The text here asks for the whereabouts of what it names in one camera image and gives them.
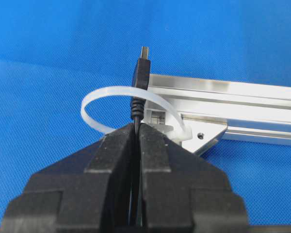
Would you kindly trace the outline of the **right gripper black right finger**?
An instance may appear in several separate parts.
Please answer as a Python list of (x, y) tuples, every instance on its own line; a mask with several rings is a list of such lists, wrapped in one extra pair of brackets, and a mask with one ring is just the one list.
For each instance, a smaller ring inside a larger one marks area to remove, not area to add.
[(156, 129), (139, 131), (145, 228), (149, 233), (245, 233), (243, 199), (227, 175)]

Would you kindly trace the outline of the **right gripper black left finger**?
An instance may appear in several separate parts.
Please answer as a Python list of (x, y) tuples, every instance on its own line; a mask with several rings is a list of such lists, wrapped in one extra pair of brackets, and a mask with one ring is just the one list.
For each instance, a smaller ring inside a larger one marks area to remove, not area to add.
[(8, 204), (2, 233), (112, 232), (127, 222), (134, 126), (34, 173)]

